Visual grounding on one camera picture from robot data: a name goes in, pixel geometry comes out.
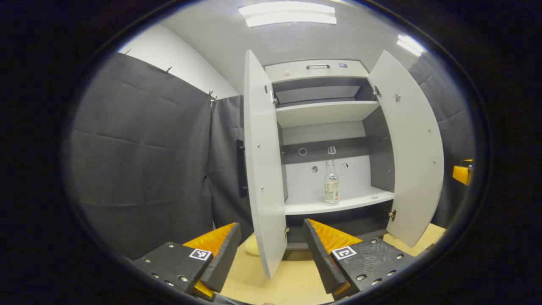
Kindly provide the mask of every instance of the sticker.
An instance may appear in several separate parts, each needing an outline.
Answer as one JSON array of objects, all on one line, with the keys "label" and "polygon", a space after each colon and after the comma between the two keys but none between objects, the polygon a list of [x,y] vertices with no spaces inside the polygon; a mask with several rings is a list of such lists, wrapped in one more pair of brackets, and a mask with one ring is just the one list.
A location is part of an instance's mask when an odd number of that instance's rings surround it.
[{"label": "sticker", "polygon": [[200,259],[200,260],[207,260],[210,255],[211,255],[211,251],[194,249],[190,257],[195,258],[195,259]]},{"label": "sticker", "polygon": [[351,257],[353,255],[356,255],[357,253],[350,248],[350,246],[346,246],[344,248],[336,249],[331,251],[337,257],[337,260],[341,260],[343,258]]}]

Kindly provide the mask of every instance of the ceiling light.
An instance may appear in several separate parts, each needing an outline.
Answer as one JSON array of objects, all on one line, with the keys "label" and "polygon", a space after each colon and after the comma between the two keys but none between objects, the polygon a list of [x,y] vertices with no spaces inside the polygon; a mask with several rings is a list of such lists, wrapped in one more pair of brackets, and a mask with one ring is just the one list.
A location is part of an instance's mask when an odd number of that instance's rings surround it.
[{"label": "ceiling light", "polygon": [[239,12],[251,28],[265,24],[286,22],[337,24],[335,8],[310,2],[263,2],[241,7],[239,8]]},{"label": "ceiling light", "polygon": [[397,44],[400,45],[401,47],[409,50],[412,54],[416,55],[417,57],[419,57],[420,55],[422,55],[422,52],[418,52],[418,50],[416,50],[415,48],[412,48],[411,46],[409,46],[408,44],[404,43],[403,41],[401,40],[398,40],[397,41]]},{"label": "ceiling light", "polygon": [[425,51],[417,41],[408,36],[399,35],[399,40],[397,41],[397,44],[411,51],[414,55],[418,57],[422,55],[422,52]]}]

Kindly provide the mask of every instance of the bottle label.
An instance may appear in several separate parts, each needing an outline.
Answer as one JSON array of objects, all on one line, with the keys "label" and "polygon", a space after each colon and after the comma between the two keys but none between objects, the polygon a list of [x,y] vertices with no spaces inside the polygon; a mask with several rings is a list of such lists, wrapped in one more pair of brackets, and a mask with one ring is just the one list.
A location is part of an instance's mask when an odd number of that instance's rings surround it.
[{"label": "bottle label", "polygon": [[339,183],[326,182],[324,184],[324,200],[337,201],[339,200]]}]

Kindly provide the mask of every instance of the cabinet shelf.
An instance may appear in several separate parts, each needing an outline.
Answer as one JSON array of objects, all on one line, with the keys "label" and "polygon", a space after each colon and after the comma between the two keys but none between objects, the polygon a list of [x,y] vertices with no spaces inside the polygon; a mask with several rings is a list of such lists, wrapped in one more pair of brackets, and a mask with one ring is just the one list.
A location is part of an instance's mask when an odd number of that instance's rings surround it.
[{"label": "cabinet shelf", "polygon": [[346,209],[364,207],[392,200],[393,193],[376,187],[367,187],[344,191],[339,204],[326,206],[323,194],[303,198],[288,197],[285,202],[286,215],[303,215],[343,211]]},{"label": "cabinet shelf", "polygon": [[365,119],[379,106],[377,101],[331,101],[276,109],[282,128]]}]

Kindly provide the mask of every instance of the wooden floor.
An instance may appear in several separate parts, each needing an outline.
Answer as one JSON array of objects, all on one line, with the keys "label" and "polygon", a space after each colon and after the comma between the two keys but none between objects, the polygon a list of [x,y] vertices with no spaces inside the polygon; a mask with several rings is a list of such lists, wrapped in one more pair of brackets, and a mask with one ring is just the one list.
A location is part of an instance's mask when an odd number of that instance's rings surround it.
[{"label": "wooden floor", "polygon": [[[417,256],[432,243],[440,239],[445,229],[429,224],[418,243],[409,248],[391,234],[384,235],[384,241],[413,256]],[[245,251],[244,243],[237,248],[228,278],[221,295],[262,305],[315,305],[332,302],[331,294],[326,294],[318,269],[308,250],[292,251],[283,260],[272,279],[263,273],[260,257]]]}]

